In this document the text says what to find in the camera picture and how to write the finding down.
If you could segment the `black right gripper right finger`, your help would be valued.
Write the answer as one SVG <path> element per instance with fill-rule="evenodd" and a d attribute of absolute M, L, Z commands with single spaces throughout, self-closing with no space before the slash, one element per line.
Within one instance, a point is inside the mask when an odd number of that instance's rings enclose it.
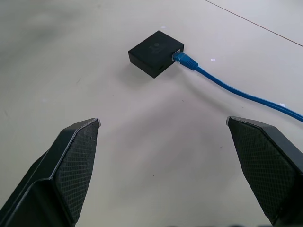
<path fill-rule="evenodd" d="M 275 126 L 230 116 L 226 121 L 242 172 L 270 223 L 303 225 L 303 154 Z"/>

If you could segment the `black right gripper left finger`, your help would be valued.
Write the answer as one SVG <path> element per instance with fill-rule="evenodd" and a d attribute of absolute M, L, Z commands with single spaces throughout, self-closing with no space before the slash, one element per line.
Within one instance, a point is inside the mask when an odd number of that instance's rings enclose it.
<path fill-rule="evenodd" d="M 0 210 L 2 227 L 73 227 L 89 188 L 99 118 L 63 129 Z"/>

